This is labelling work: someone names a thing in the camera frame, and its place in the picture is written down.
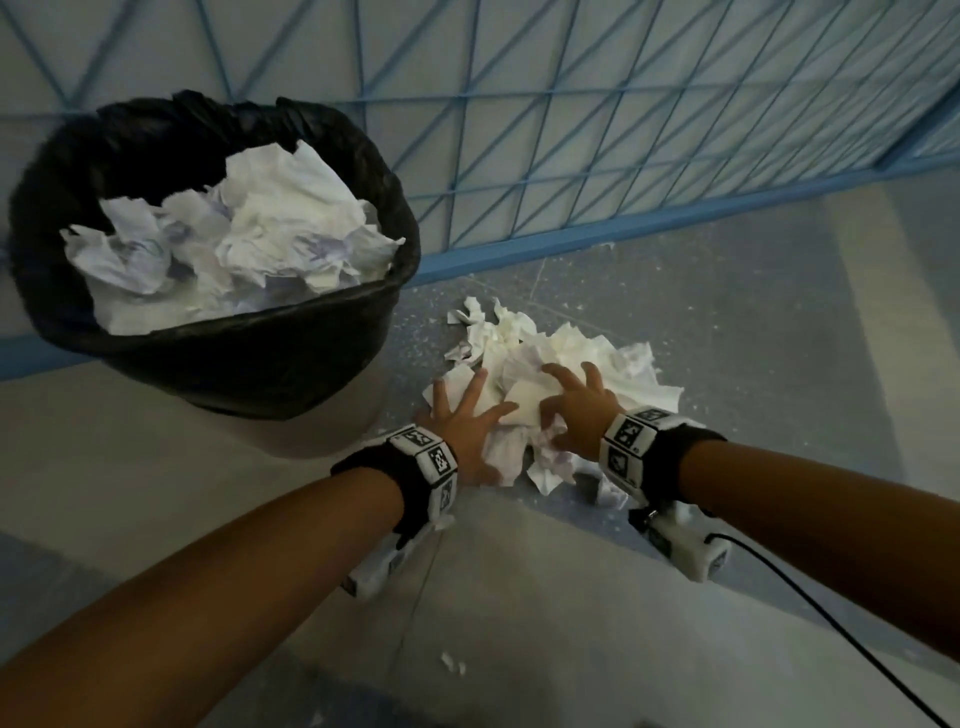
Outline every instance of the blue fence post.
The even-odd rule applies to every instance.
[[[960,82],[921,116],[907,132],[876,161],[875,168],[886,172],[904,159],[910,159],[927,138],[960,110]]]

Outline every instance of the hand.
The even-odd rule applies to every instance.
[[[442,379],[433,383],[433,414],[421,412],[415,421],[421,427],[446,440],[457,458],[460,483],[463,485],[497,485],[500,471],[483,460],[483,446],[487,435],[500,418],[519,407],[516,402],[505,401],[491,407],[482,415],[473,416],[473,408],[480,400],[480,392],[487,381],[487,370],[480,369],[470,380],[457,411],[450,414],[446,398],[446,385]]]
[[[574,452],[587,460],[600,457],[600,441],[615,418],[624,409],[609,389],[594,364],[582,365],[587,383],[560,364],[544,364],[541,370],[551,375],[564,388],[564,393],[548,397],[540,403],[540,426],[547,429],[556,415],[564,418],[566,432],[553,439],[553,447]]]

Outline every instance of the paper pile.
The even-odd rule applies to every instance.
[[[446,354],[456,362],[444,376],[450,406],[456,407],[473,377],[471,364],[481,363],[489,372],[476,412],[483,412],[504,400],[519,408],[504,417],[487,439],[484,459],[503,475],[501,485],[511,486],[523,471],[523,456],[528,446],[534,450],[534,462],[527,474],[545,496],[562,482],[573,482],[575,473],[587,473],[600,479],[598,504],[621,507],[625,494],[615,488],[595,463],[571,452],[558,452],[551,439],[566,430],[560,416],[546,430],[540,429],[540,401],[559,394],[561,386],[540,371],[543,364],[557,362],[584,377],[581,363],[592,362],[603,375],[605,386],[625,409],[650,404],[677,412],[682,387],[657,383],[653,351],[648,344],[633,344],[617,349],[606,336],[586,338],[570,323],[549,336],[537,331],[537,325],[525,313],[513,312],[493,299],[497,323],[487,321],[480,303],[473,297],[464,301],[464,311],[450,311],[449,324],[467,326],[467,338]],[[433,388],[423,391],[433,402]]]
[[[100,206],[115,234],[72,225],[60,234],[84,273],[97,322],[136,335],[302,303],[386,276],[403,238],[377,226],[309,144],[227,159],[227,176],[159,207],[127,197]]]

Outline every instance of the forearm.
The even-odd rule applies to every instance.
[[[15,657],[0,670],[0,722],[197,723],[310,615],[402,513],[395,483],[366,469],[261,506],[125,583]]]
[[[681,492],[834,591],[960,658],[960,504],[725,442],[693,447]]]

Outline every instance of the wristband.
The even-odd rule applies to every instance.
[[[330,474],[372,468],[389,476],[403,496],[403,517],[394,528],[403,547],[427,522],[446,513],[457,497],[457,461],[443,439],[422,427],[407,425],[382,445],[363,448],[341,460]]]
[[[640,502],[688,502],[680,492],[684,456],[699,442],[726,439],[688,417],[641,407],[613,419],[600,442],[600,468]]]

